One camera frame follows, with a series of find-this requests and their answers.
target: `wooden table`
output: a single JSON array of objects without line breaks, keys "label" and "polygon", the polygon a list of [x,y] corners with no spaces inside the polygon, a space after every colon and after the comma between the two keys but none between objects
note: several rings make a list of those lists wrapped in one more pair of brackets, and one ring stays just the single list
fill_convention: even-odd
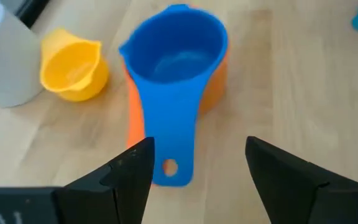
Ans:
[{"label": "wooden table", "polygon": [[[0,109],[0,186],[64,185],[122,152],[127,93],[118,46],[174,0],[54,0],[34,30],[103,41],[111,83],[84,103],[46,91]],[[269,223],[244,146],[258,136],[358,181],[358,0],[193,0],[226,25],[227,93],[197,124],[187,187],[153,186],[144,223]]]}]

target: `blue measuring cup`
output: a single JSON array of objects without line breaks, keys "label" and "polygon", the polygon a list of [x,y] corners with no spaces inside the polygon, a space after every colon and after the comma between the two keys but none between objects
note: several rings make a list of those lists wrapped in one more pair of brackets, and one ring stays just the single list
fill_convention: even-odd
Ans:
[{"label": "blue measuring cup", "polygon": [[[138,91],[134,95],[142,111],[135,114],[143,116],[142,134],[155,138],[155,184],[184,186],[191,181],[200,100],[227,45],[227,32],[216,17],[177,4],[143,22],[120,47],[127,81],[134,83],[129,87]],[[177,164],[172,176],[163,169],[169,159]]]}]

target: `measuring cup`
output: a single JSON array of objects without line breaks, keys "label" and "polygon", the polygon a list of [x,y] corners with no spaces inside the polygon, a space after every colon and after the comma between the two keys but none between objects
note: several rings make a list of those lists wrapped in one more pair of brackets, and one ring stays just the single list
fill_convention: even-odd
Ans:
[{"label": "measuring cup", "polygon": [[[128,144],[155,138],[155,184],[190,182],[197,115],[223,96],[227,43],[217,18],[179,4],[143,22],[120,47],[129,89]],[[172,176],[163,169],[170,159],[177,164]]]},{"label": "measuring cup", "polygon": [[57,29],[42,41],[41,84],[69,101],[84,101],[106,85],[109,69],[101,43]]}]

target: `white container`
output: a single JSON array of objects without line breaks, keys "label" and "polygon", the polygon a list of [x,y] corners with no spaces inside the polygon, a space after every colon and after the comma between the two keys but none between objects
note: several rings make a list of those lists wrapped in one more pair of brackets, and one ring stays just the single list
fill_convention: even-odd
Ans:
[{"label": "white container", "polygon": [[40,40],[0,3],[0,106],[17,106],[43,89]]}]

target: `yellow measuring cup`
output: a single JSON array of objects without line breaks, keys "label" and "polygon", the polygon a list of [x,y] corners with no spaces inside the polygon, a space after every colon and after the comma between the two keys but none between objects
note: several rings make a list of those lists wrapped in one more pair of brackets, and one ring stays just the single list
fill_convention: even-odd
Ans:
[{"label": "yellow measuring cup", "polygon": [[64,29],[54,30],[42,43],[41,84],[69,101],[96,96],[106,85],[109,69],[101,42],[81,39]]}]

